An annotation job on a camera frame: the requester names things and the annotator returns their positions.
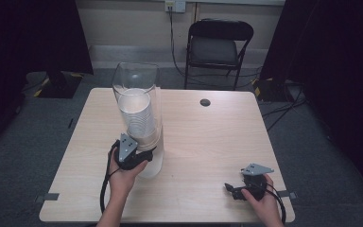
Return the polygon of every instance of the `transparent cylinder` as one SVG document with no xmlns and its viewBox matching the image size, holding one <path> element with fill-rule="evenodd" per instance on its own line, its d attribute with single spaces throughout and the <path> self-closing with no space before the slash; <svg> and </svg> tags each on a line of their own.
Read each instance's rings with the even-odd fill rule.
<svg viewBox="0 0 363 227">
<path fill-rule="evenodd" d="M 155 64 L 121 62 L 117 65 L 112 88 L 117 106 L 127 126 L 127 134 L 138 143 L 138 152 L 150 149 L 153 159 L 140 173 L 154 177 L 161 170 L 164 140 L 159 67 Z"/>
</svg>

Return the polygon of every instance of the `black chair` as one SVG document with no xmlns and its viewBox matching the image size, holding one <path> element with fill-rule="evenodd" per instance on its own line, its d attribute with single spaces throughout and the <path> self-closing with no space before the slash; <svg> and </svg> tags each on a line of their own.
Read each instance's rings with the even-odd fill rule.
<svg viewBox="0 0 363 227">
<path fill-rule="evenodd" d="M 241 21 L 202 19 L 188 30 L 187 57 L 185 62 L 184 89 L 187 89 L 188 68 L 215 68 L 237 70 L 233 90 L 240 75 L 246 47 L 254 31 Z M 236 41 L 244 43 L 237 54 Z"/>
</svg>

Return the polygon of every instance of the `hand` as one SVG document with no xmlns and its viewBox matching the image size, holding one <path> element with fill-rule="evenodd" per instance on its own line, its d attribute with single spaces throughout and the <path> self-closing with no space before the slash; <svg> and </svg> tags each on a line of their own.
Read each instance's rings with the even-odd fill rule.
<svg viewBox="0 0 363 227">
<path fill-rule="evenodd" d="M 140 165 L 136 166 L 131 170 L 123 170 L 119 169 L 116 161 L 114 160 L 114 155 L 117 152 L 117 148 L 115 148 L 112 152 L 111 157 L 111 165 L 110 165 L 110 173 L 113 175 L 109 179 L 109 184 L 111 187 L 111 197 L 113 196 L 127 196 L 134 186 L 135 177 L 144 170 L 147 166 L 148 161 L 145 160 Z"/>
<path fill-rule="evenodd" d="M 264 176 L 267 179 L 268 184 L 273 186 L 273 180 L 268 176 L 268 174 L 264 174 Z M 267 190 L 272 191 L 273 189 L 268 185 Z M 265 192 L 264 198 L 257 201 L 247 189 L 242 189 L 241 193 L 252 205 L 252 208 L 254 208 L 255 214 L 258 218 L 260 218 L 267 227 L 284 226 L 279 216 L 277 202 L 272 195 Z"/>
</svg>

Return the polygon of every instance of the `light wood tabletop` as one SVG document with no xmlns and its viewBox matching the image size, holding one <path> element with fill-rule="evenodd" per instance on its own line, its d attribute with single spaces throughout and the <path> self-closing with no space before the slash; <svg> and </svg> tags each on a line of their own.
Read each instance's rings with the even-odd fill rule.
<svg viewBox="0 0 363 227">
<path fill-rule="evenodd" d="M 256 163 L 274 169 L 269 176 L 285 190 L 261 113 L 252 93 L 161 90 L 164 161 L 153 179 L 137 178 L 122 222 L 258 222 L 247 201 L 235 201 L 224 184 L 243 186 L 241 168 Z M 203 107 L 200 101 L 209 99 Z M 99 193 L 107 155 L 126 126 L 110 88 L 91 91 L 64 153 L 40 219 L 97 222 Z M 283 198 L 286 222 L 295 218 Z"/>
</svg>

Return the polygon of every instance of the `carpeted floor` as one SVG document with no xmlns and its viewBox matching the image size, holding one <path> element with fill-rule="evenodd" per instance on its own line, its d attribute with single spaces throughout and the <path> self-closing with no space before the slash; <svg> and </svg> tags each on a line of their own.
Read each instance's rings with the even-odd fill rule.
<svg viewBox="0 0 363 227">
<path fill-rule="evenodd" d="M 111 87 L 113 73 L 114 69 L 95 69 L 93 76 L 81 81 L 72 99 L 36 98 L 33 94 L 38 86 L 25 91 L 22 110 L 0 135 L 0 226 L 86 226 L 41 222 L 42 204 L 35 199 L 48 192 L 89 92 L 95 87 Z M 162 88 L 182 89 L 183 77 L 175 69 L 163 68 L 161 73 Z M 255 73 L 243 70 L 242 75 L 249 77 L 239 80 L 241 87 L 237 90 L 252 91 L 244 85 Z M 39 83 L 44 73 L 32 73 L 27 78 L 27 86 L 31 86 Z M 228 90 L 223 86 L 233 84 L 234 77 L 195 79 L 222 87 L 189 85 L 189 89 Z M 296 96 L 300 87 L 290 89 Z M 258 104 L 262 114 L 268 114 L 287 103 Z M 283 113 L 264 116 L 266 126 L 272 126 Z M 287 226 L 363 226 L 363 179 L 352 162 L 327 139 L 326 129 L 304 102 L 268 132 L 286 187 L 298 195 L 292 201 L 296 219 Z"/>
</svg>

